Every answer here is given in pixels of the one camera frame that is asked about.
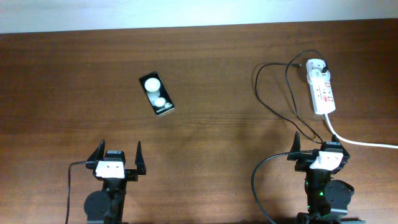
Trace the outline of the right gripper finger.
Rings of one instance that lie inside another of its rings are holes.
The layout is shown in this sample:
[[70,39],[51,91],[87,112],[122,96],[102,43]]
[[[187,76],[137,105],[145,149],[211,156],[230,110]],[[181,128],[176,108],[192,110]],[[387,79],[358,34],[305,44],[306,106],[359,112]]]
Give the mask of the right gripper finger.
[[290,152],[300,152],[300,134],[298,131],[295,132],[294,140]]
[[330,145],[333,146],[333,148],[335,148],[335,149],[341,149],[343,151],[343,153],[347,153],[346,149],[340,143],[340,140],[338,139],[338,137],[335,134],[333,134],[331,137]]

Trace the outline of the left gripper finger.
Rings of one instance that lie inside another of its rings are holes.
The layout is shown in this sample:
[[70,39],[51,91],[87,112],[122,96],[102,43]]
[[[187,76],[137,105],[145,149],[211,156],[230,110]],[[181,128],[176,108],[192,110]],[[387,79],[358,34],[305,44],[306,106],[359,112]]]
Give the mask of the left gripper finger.
[[135,165],[137,168],[138,175],[146,175],[146,165],[144,162],[144,157],[142,154],[142,146],[140,141],[137,143]]
[[87,158],[87,162],[99,161],[104,157],[105,140],[103,139],[94,152]]

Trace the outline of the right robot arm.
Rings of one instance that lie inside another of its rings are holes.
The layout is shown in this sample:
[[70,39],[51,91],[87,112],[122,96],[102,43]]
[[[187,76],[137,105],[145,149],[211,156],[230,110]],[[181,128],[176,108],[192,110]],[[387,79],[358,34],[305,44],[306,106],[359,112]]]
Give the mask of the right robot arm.
[[307,195],[307,213],[300,212],[295,223],[341,223],[348,214],[348,205],[354,187],[332,176],[347,164],[350,154],[335,135],[321,143],[319,149],[305,152],[300,149],[300,136],[295,133],[287,156],[295,162],[295,171],[305,173],[304,190]]

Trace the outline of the black Samsung flip phone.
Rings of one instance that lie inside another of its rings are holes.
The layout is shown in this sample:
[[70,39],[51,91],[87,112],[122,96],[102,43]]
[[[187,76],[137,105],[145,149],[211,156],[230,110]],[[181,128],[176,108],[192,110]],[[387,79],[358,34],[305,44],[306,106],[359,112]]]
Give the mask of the black Samsung flip phone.
[[175,108],[175,104],[157,72],[140,77],[139,82],[156,116],[168,113]]

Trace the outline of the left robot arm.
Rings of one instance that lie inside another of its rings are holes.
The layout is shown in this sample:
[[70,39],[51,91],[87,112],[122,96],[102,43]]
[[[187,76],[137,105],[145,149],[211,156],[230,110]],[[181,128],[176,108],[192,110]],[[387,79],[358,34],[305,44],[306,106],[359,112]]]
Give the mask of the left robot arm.
[[106,151],[105,141],[87,159],[86,168],[102,181],[102,189],[87,196],[84,203],[87,223],[121,223],[128,182],[138,181],[146,175],[146,165],[142,155],[141,143],[137,143],[134,169],[125,168],[124,151]]

